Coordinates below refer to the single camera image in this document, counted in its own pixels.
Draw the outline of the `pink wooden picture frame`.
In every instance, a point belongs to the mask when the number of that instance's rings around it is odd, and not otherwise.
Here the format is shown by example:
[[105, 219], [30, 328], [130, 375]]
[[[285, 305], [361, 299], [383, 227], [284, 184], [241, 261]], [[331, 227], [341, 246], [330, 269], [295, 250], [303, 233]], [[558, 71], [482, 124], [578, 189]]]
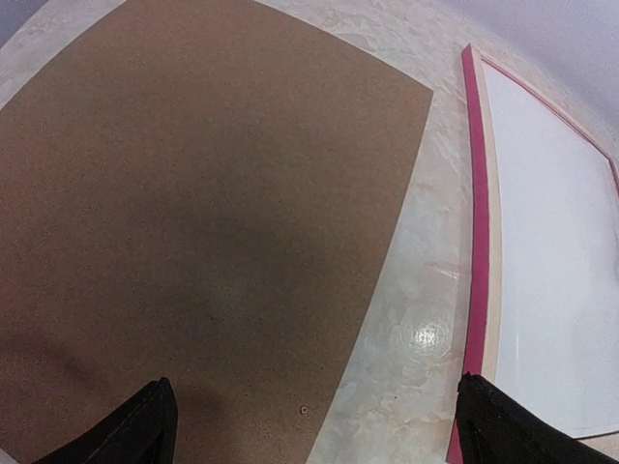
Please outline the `pink wooden picture frame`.
[[[461, 60], [469, 119], [473, 192], [471, 288], [462, 376], [466, 373], [480, 375], [498, 388], [495, 385], [494, 376], [496, 372], [498, 335], [501, 321], [501, 211], [495, 140], [484, 74], [485, 66], [494, 67], [507, 77], [513, 79], [519, 85], [523, 86], [527, 91], [531, 92], [544, 105], [546, 105], [553, 113], [558, 115], [581, 136], [591, 142], [605, 157], [609, 159], [617, 187], [618, 163], [610, 157], [593, 140], [593, 138], [563, 110], [553, 104], [548, 98], [543, 96], [525, 80], [517, 77], [512, 72], [509, 72], [498, 63], [486, 57], [476, 47], [466, 47], [462, 52]], [[614, 459], [612, 463], [617, 461], [618, 428], [615, 432], [604, 435], [590, 436], [579, 439], [574, 437], [571, 438], [578, 440], [580, 443], [594, 450], [598, 450], [612, 457]], [[457, 463], [456, 419], [449, 446], [448, 459], [452, 463]]]

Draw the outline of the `brown cardboard backing board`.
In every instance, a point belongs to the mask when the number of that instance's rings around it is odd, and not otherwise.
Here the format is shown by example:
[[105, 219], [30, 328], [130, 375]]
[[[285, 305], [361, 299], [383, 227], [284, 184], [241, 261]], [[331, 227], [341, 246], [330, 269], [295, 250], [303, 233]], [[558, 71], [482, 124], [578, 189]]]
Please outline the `brown cardboard backing board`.
[[303, 463], [368, 310], [428, 87], [252, 1], [129, 1], [1, 112], [1, 445], [152, 379], [179, 463]]

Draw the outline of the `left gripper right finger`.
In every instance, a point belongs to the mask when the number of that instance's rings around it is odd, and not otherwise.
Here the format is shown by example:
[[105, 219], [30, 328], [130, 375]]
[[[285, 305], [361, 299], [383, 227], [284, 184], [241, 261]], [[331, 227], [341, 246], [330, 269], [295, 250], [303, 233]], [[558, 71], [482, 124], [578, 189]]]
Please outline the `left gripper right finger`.
[[554, 429], [480, 375], [457, 387], [457, 463], [612, 463]]

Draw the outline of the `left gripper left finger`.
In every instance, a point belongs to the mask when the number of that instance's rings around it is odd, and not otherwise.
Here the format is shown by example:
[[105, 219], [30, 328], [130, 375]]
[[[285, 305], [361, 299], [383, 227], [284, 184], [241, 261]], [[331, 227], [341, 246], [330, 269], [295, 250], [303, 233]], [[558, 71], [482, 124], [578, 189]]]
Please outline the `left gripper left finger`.
[[151, 381], [108, 416], [40, 464], [171, 464], [178, 406], [165, 377]]

